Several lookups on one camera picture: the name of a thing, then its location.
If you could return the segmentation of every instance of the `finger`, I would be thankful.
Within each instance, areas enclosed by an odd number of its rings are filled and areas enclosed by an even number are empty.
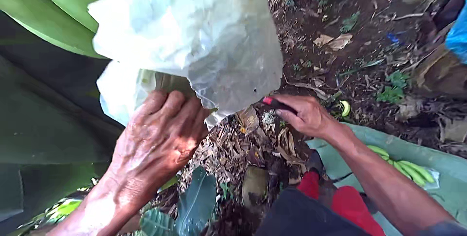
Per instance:
[[[292,125],[297,130],[299,130],[301,126],[305,123],[301,118],[299,118],[294,113],[288,110],[277,109],[276,114],[285,121],[289,122],[290,125]]]
[[[201,142],[209,131],[207,130],[207,126],[204,123],[204,120],[209,116],[210,111],[204,108],[201,108],[196,115],[196,119],[193,122],[193,127],[191,130],[191,136]]]
[[[172,118],[178,114],[182,105],[185,102],[185,96],[179,91],[172,91],[167,100],[165,101],[162,108],[154,115],[152,115],[153,119],[157,119],[157,117],[165,117],[165,118]]]
[[[272,98],[276,99],[277,101],[281,103],[288,105],[289,107],[297,111],[301,111],[303,107],[303,100],[301,100],[301,98],[297,96],[281,94],[281,95],[274,95],[272,96]]]
[[[143,124],[149,115],[159,111],[167,99],[167,93],[163,90],[154,90],[149,93],[143,104],[133,113],[130,122],[132,124]]]
[[[201,101],[197,97],[192,97],[186,102],[178,115],[172,120],[170,132],[173,136],[178,136],[186,128],[193,127],[193,121],[196,118]]]

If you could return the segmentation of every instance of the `hand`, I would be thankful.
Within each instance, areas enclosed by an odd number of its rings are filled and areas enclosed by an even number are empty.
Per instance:
[[[115,147],[106,176],[116,180],[120,201],[147,202],[182,169],[207,134],[209,111],[198,98],[153,91],[135,111]]]
[[[276,114],[307,136],[328,140],[335,127],[341,126],[314,97],[275,95],[273,98],[298,112],[295,115],[287,110],[276,110]]]

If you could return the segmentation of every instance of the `fallen banana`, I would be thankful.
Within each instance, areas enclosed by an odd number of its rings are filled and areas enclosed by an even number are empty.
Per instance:
[[[405,171],[402,169],[402,167],[399,165],[399,163],[397,161],[394,161],[393,164],[392,164],[395,169],[397,169],[400,173],[404,174],[404,176],[406,176],[408,179],[412,179],[412,177]]]
[[[347,102],[345,100],[344,101],[340,100],[339,102],[344,106],[344,111],[342,111],[342,116],[343,117],[348,116],[349,113],[350,113],[350,104],[349,104],[349,102]]]
[[[405,164],[407,167],[412,168],[417,173],[419,173],[429,183],[434,183],[435,182],[435,179],[433,178],[433,176],[430,173],[428,173],[428,171],[426,171],[424,168],[420,167],[419,165],[414,164],[414,163],[409,162],[409,161],[405,161],[405,160],[399,161],[399,164]]]
[[[406,164],[401,164],[400,161],[399,161],[399,165],[403,170],[405,170],[405,172],[407,172],[412,177],[412,180],[415,183],[417,183],[421,187],[425,186],[426,184],[425,179],[417,171],[407,166]]]
[[[374,153],[384,155],[384,156],[389,156],[389,154],[384,149],[378,148],[377,146],[367,145],[367,147],[371,149]]]

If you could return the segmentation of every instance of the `red pants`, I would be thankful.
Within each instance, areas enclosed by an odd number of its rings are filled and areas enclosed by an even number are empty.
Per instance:
[[[317,200],[319,197],[318,179],[318,173],[307,172],[297,189],[308,197]],[[385,235],[381,226],[373,219],[359,192],[354,187],[343,186],[338,188],[332,197],[331,209],[372,236]]]

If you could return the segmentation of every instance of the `forearm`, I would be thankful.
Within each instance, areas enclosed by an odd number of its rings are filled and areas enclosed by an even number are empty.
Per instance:
[[[48,235],[116,235],[148,201],[142,196],[122,197],[122,189],[120,181],[104,175],[80,206]]]
[[[439,222],[454,220],[422,188],[372,152],[349,127],[343,124],[334,127],[329,143],[340,153],[378,209],[402,233],[413,235]]]

